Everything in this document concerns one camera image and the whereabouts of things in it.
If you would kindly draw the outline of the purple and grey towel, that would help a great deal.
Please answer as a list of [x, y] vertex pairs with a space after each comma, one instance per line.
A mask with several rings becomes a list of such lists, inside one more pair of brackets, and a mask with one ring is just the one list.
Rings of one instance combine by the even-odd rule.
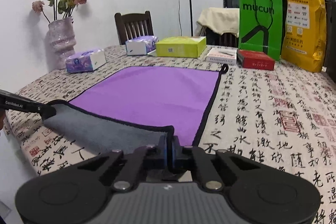
[[74, 99], [54, 100], [46, 128], [92, 153], [131, 153], [173, 134], [198, 145], [217, 95], [223, 65], [215, 71], [177, 67], [128, 67]]

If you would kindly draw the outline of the pink textured vase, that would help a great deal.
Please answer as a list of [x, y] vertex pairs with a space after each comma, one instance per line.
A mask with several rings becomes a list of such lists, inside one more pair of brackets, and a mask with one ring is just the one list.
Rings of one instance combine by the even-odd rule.
[[72, 17], [55, 20], [49, 24], [46, 35], [57, 69], [66, 68], [66, 59], [75, 54], [75, 32]]

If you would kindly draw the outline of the purple tissue pack near vase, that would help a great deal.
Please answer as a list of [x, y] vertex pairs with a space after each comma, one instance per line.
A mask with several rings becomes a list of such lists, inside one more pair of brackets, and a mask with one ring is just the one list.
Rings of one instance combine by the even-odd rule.
[[66, 59], [68, 73], [93, 72], [106, 64], [105, 52], [102, 49], [94, 49], [75, 53]]

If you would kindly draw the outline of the white flat box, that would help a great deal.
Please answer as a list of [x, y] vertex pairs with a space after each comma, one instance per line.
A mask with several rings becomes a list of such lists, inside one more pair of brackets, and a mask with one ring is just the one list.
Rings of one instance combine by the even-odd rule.
[[219, 64], [236, 65], [237, 49], [236, 48], [212, 48], [206, 55], [206, 61]]

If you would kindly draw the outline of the yellow-green cardboard box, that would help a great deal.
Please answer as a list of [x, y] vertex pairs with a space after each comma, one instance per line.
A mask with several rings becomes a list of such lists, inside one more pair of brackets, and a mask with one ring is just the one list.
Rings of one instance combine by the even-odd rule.
[[176, 36], [156, 43], [159, 57], [198, 58], [206, 48], [206, 37]]

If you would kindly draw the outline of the purple white tissue pack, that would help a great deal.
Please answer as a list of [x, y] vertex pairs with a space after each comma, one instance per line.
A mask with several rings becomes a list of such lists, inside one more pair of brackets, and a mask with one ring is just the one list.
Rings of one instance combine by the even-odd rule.
[[156, 49], [159, 38], [156, 36], [140, 36], [125, 42], [126, 53], [128, 56], [142, 56]]

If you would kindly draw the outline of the red flat box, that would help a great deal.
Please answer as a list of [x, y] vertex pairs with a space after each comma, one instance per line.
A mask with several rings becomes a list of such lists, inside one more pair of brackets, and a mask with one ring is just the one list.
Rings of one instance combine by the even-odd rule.
[[237, 64], [246, 69], [273, 71], [275, 61], [264, 52], [238, 50]]

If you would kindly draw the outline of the chair under cream cloth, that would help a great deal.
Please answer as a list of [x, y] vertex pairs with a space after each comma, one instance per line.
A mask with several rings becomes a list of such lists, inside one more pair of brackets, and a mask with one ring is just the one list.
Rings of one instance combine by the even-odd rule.
[[237, 48], [239, 45], [239, 39], [230, 33], [224, 33], [222, 35], [213, 32], [208, 27], [205, 28], [205, 36], [208, 45], [212, 46], [225, 46]]

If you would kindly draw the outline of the dark wooden chair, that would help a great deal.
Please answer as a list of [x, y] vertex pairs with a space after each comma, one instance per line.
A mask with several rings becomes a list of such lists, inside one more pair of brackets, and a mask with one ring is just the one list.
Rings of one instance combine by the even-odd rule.
[[118, 12], [115, 13], [114, 20], [120, 45], [125, 45], [126, 41], [140, 36], [154, 35], [150, 11], [146, 11], [144, 14], [123, 15]]

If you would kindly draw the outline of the cream cloth on chair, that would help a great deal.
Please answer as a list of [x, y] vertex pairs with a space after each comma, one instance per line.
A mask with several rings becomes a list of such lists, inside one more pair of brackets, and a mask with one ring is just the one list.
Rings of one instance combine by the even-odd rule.
[[239, 8], [210, 7], [202, 10], [197, 20], [195, 35], [201, 36], [202, 31], [207, 27], [216, 34], [233, 34], [239, 38], [239, 23]]

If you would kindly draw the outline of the green mucun paper bag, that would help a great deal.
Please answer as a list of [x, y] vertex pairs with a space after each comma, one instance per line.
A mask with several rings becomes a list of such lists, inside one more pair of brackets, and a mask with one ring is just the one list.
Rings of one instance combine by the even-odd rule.
[[282, 44], [282, 0], [239, 0], [239, 49], [278, 61]]

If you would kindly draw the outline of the yellow plastic bag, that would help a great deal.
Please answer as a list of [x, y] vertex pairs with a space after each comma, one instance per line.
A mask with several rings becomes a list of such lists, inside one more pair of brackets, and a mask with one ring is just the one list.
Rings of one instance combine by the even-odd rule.
[[325, 0], [287, 0], [281, 58], [308, 72], [319, 73], [326, 53]]

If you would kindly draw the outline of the black paper bag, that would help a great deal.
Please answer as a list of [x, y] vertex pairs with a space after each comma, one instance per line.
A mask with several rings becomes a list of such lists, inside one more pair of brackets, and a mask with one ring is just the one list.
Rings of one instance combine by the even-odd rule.
[[326, 42], [326, 56], [324, 65], [326, 73], [335, 81], [335, 2], [327, 3], [327, 42]]

